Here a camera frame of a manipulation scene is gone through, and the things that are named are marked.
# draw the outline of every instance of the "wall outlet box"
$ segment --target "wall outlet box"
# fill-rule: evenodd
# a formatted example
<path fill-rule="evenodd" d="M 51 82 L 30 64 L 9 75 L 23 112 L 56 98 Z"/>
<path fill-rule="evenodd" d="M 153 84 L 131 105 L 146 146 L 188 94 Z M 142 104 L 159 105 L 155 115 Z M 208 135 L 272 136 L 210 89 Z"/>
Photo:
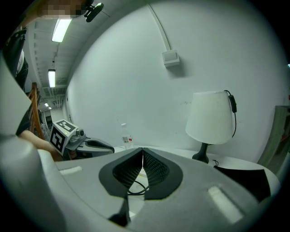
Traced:
<path fill-rule="evenodd" d="M 180 65 L 179 55 L 177 50 L 170 50 L 162 53 L 164 65 L 166 67 Z"/>

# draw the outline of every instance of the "wooden ladder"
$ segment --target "wooden ladder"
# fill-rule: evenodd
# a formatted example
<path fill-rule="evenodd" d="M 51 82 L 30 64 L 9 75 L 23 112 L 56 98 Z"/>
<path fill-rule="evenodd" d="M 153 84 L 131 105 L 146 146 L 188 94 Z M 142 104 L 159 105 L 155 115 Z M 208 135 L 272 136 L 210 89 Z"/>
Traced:
<path fill-rule="evenodd" d="M 38 115 L 38 104 L 40 100 L 40 94 L 37 91 L 37 84 L 34 82 L 32 83 L 31 92 L 28 94 L 29 99 L 31 100 L 31 107 L 29 110 L 29 119 L 30 119 L 30 132 L 34 134 L 34 127 L 36 127 L 36 131 L 38 133 L 38 137 L 44 140 L 44 135 L 41 130 L 40 120 Z"/>

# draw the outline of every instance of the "fluorescent light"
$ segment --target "fluorescent light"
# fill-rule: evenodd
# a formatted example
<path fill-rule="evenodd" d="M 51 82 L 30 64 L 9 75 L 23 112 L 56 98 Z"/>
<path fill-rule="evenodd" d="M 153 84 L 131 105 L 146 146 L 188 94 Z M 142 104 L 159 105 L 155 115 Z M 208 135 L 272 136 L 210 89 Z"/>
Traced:
<path fill-rule="evenodd" d="M 71 21 L 72 21 L 71 19 L 58 19 L 57 20 L 55 24 L 54 32 L 53 32 L 52 41 L 59 42 L 59 43 L 63 41 L 64 35 Z"/>
<path fill-rule="evenodd" d="M 55 87 L 55 69 L 50 69 L 48 71 L 48 80 L 49 80 L 49 86 L 51 88 Z"/>

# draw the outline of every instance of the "plastic bottle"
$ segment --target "plastic bottle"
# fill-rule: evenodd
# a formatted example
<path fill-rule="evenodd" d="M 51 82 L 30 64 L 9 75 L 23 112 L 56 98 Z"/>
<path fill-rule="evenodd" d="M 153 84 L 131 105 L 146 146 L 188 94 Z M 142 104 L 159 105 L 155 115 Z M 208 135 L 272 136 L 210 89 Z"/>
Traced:
<path fill-rule="evenodd" d="M 133 138 L 127 130 L 126 123 L 122 124 L 122 140 L 123 140 L 125 149 L 134 148 Z"/>

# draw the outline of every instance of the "white table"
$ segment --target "white table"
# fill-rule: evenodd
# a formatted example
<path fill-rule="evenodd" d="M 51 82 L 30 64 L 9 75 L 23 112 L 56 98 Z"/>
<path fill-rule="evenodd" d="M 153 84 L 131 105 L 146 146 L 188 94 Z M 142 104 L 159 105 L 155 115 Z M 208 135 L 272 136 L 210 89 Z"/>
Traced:
<path fill-rule="evenodd" d="M 135 146 L 135 147 L 136 148 L 147 147 L 147 148 L 167 151 L 167 152 L 180 155 L 182 157 L 189 158 L 189 159 L 191 159 L 192 156 L 197 153 L 197 151 L 175 149 L 175 148 L 164 148 L 164 147 L 153 147 L 153 146 Z M 118 153 L 123 150 L 124 150 L 123 147 L 115 147 L 115 153 Z M 207 156 L 209 159 L 208 165 L 212 167 L 216 164 L 213 160 L 217 160 L 218 166 L 221 168 L 226 168 L 226 169 L 239 169 L 239 170 L 264 169 L 265 174 L 268 179 L 269 186 L 270 186 L 271 196 L 277 194 L 280 189 L 280 182 L 278 178 L 269 169 L 259 164 L 255 164 L 255 163 L 245 161 L 242 159 L 237 159 L 237 158 L 232 158 L 232 157 L 223 157 L 220 155 L 215 155 L 215 154 L 210 154 L 210 153 L 207 153 Z M 142 183 L 145 187 L 148 186 L 146 173 L 143 169 L 136 180 Z M 137 183 L 134 183 L 130 188 L 130 191 L 134 193 L 139 192 L 141 190 L 143 190 L 143 188 Z M 130 208 L 131 219 L 133 219 L 134 215 L 142 209 L 143 204 L 144 204 L 144 196 L 130 196 L 129 197 L 129 208 Z"/>

